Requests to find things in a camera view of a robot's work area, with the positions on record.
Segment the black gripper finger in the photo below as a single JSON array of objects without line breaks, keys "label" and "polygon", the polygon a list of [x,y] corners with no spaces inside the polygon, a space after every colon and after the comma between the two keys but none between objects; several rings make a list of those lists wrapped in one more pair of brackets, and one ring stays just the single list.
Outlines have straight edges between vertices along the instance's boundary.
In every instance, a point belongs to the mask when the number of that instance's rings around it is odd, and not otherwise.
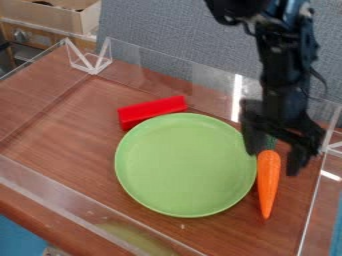
[{"label": "black gripper finger", "polygon": [[291,150],[287,154],[287,176],[296,176],[299,174],[300,169],[307,165],[314,153],[315,151],[306,139],[291,145]]},{"label": "black gripper finger", "polygon": [[245,152],[257,155],[265,149],[267,133],[264,124],[247,119],[241,120],[241,135]]}]

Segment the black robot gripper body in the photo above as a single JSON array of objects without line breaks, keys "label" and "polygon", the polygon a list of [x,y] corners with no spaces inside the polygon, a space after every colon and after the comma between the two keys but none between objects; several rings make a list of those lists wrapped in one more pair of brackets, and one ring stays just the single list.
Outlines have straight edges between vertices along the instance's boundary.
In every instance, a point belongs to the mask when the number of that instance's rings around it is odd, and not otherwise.
[{"label": "black robot gripper body", "polygon": [[310,119],[306,113],[300,114],[294,122],[282,123],[271,120],[263,115],[263,105],[260,101],[243,99],[240,101],[240,125],[243,119],[263,123],[267,135],[275,137],[290,145],[306,139],[315,151],[312,156],[319,153],[326,131]]}]

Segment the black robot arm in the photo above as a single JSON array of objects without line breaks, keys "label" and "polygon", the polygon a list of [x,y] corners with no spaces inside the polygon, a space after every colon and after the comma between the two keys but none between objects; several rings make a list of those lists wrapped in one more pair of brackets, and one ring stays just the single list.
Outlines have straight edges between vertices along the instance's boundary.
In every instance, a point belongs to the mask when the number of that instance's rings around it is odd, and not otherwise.
[{"label": "black robot arm", "polygon": [[261,72],[261,99],[240,102],[241,134],[251,155],[274,137],[291,146],[286,173],[299,174],[318,155],[324,130],[307,114],[310,80],[319,44],[310,0],[204,0],[216,22],[240,25],[255,38]]}]

